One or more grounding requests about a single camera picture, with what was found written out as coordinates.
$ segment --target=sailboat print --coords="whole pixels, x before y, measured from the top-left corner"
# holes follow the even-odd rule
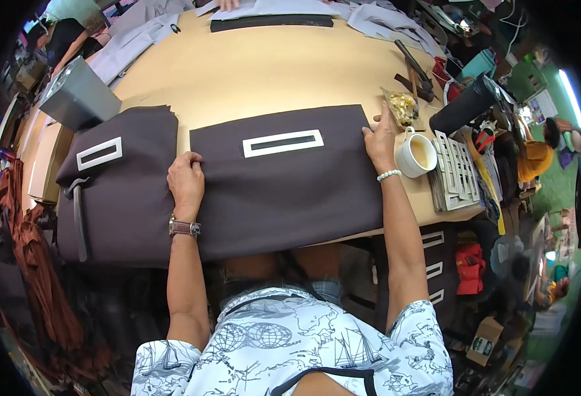
[[[337,355],[335,344],[335,365],[344,369],[365,368],[382,360],[381,356],[374,352],[372,345],[358,329],[346,329],[347,339],[335,338],[341,344],[341,350]]]
[[[154,359],[154,350],[149,347],[145,347],[147,351],[145,359],[141,362],[140,367],[142,367],[141,375],[144,377],[149,376],[154,370],[154,363],[160,362],[164,370],[171,370],[180,367],[181,364],[178,362],[178,354],[176,349],[171,346],[168,341],[161,341],[165,344],[165,352],[158,359]]]
[[[141,375],[147,377],[152,372],[152,368],[154,368],[154,349],[146,346],[145,352],[145,358],[141,363],[139,363],[139,367],[141,367]]]
[[[176,354],[176,349],[171,346],[168,341],[163,341],[165,343],[165,353],[162,356],[162,363],[164,370],[171,370],[177,367],[180,367],[180,363],[178,362],[178,355]]]

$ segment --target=gray metal box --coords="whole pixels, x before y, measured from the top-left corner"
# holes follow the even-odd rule
[[[120,109],[121,100],[81,56],[49,82],[40,101],[41,111],[75,132],[109,120]]]

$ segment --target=hand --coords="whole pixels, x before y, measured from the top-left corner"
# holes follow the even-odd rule
[[[240,6],[240,0],[217,0],[216,3],[220,6],[220,11],[232,11]]]
[[[55,68],[53,69],[53,73],[51,74],[51,78],[58,75],[62,71],[63,68],[64,68],[64,65],[61,63],[58,63],[57,66],[55,66]]]
[[[205,176],[200,169],[200,154],[188,151],[179,155],[168,170],[168,185],[174,195],[176,220],[194,222],[205,193]]]
[[[379,122],[378,126],[373,128],[374,131],[366,127],[361,128],[361,130],[365,137],[365,151],[380,175],[389,170],[397,169],[394,161],[396,120],[385,101],[381,106],[381,115],[375,115],[374,121]]]

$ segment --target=white mug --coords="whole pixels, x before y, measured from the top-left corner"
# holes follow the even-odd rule
[[[416,154],[412,153],[412,143],[415,146]],[[398,147],[394,159],[398,169],[408,178],[422,176],[430,170],[434,170],[438,164],[433,143],[424,135],[416,133],[413,127],[405,129],[405,141]]]

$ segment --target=person in black shirt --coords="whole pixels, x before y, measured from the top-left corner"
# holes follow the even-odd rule
[[[80,55],[84,59],[102,49],[102,45],[88,36],[86,29],[73,18],[58,21],[42,21],[31,28],[26,36],[26,50],[33,53],[46,47],[48,64],[53,68],[52,77]]]
[[[484,23],[478,23],[479,32],[469,38],[460,40],[457,36],[448,35],[447,47],[454,58],[460,59],[462,65],[467,65],[483,50],[490,48],[495,54],[495,61],[499,63],[506,55],[495,41],[495,35]]]

